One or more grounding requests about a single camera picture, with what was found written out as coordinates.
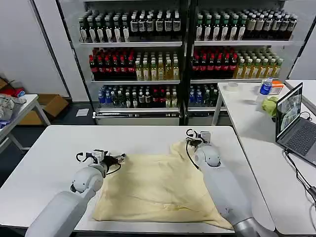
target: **metal shelf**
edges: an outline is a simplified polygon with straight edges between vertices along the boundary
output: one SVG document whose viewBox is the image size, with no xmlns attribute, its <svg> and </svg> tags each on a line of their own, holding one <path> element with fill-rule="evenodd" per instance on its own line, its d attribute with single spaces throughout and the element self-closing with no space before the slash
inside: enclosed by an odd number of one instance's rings
<svg viewBox="0 0 316 237">
<path fill-rule="evenodd" d="M 263 79 L 191 79 L 191 84 L 205 84 L 205 83 L 220 83 L 220 82 L 248 82 L 258 83 L 262 82 Z"/>
<path fill-rule="evenodd" d="M 188 112 L 198 113 L 198 112 L 214 112 L 215 107 L 188 107 Z M 226 107 L 221 107 L 221 111 L 227 111 Z"/>
<path fill-rule="evenodd" d="M 99 108 L 98 114 L 169 114 L 178 113 L 179 108 Z"/>
<path fill-rule="evenodd" d="M 92 83 L 100 83 L 102 85 L 164 85 L 164 84 L 180 84 L 180 80 L 98 80 Z"/>
<path fill-rule="evenodd" d="M 182 41 L 167 41 L 167 42 L 121 42 L 121 43 L 81 43 L 84 47 L 95 48 L 116 48 L 116 47 L 180 47 Z"/>
<path fill-rule="evenodd" d="M 285 46 L 291 44 L 301 45 L 302 41 L 290 40 L 215 40 L 215 41 L 194 41 L 195 46 Z"/>
</svg>

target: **paper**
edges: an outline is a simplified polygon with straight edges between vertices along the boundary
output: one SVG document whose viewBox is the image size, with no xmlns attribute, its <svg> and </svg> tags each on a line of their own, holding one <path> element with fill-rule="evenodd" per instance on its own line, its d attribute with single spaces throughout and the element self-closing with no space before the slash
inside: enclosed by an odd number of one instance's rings
<svg viewBox="0 0 316 237">
<path fill-rule="evenodd" d="M 76 117 L 87 116 L 88 112 L 89 112 L 89 109 L 80 109 L 78 110 Z"/>
</svg>

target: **laptop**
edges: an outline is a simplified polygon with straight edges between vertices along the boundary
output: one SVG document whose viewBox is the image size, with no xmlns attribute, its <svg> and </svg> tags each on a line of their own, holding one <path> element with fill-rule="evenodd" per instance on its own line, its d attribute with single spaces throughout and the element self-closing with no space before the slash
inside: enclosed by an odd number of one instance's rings
<svg viewBox="0 0 316 237">
<path fill-rule="evenodd" d="M 303 83 L 276 103 L 276 142 L 316 165 L 316 124 L 300 117 Z"/>
</svg>

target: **table leg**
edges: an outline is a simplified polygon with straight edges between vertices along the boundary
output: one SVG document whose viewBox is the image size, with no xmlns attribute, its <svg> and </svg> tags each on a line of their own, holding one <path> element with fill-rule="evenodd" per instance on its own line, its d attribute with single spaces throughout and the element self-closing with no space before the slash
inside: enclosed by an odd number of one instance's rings
<svg viewBox="0 0 316 237">
<path fill-rule="evenodd" d="M 44 124 L 46 124 L 47 126 L 50 126 L 50 121 L 48 120 L 47 116 L 45 115 L 45 113 L 44 113 L 43 109 L 41 108 L 38 101 L 35 102 L 34 108 L 35 108 L 36 113 L 38 114 L 38 116 L 42 120 L 42 122 Z"/>
<path fill-rule="evenodd" d="M 21 143 L 19 143 L 18 140 L 12 135 L 12 133 L 9 133 L 8 138 L 21 150 L 21 151 L 27 151 L 30 149 L 30 147 L 23 147 Z"/>
<path fill-rule="evenodd" d="M 219 113 L 221 112 L 222 103 L 223 103 L 223 98 L 222 98 L 221 91 L 219 91 L 217 103 L 216 103 L 216 107 L 215 107 L 215 113 L 214 113 L 214 117 L 212 120 L 212 126 L 216 126 L 216 124 L 217 124 L 218 116 L 219 116 Z"/>
</svg>

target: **white cloth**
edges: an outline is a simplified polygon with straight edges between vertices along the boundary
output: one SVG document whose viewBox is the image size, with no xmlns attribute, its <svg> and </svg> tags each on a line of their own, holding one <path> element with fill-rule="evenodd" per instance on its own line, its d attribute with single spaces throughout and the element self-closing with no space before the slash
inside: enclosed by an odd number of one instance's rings
<svg viewBox="0 0 316 237">
<path fill-rule="evenodd" d="M 174 144 L 170 151 L 169 155 L 127 155 L 121 169 L 105 178 L 93 218 L 207 222 L 231 229 L 218 213 L 203 174 L 189 160 L 185 143 Z"/>
</svg>

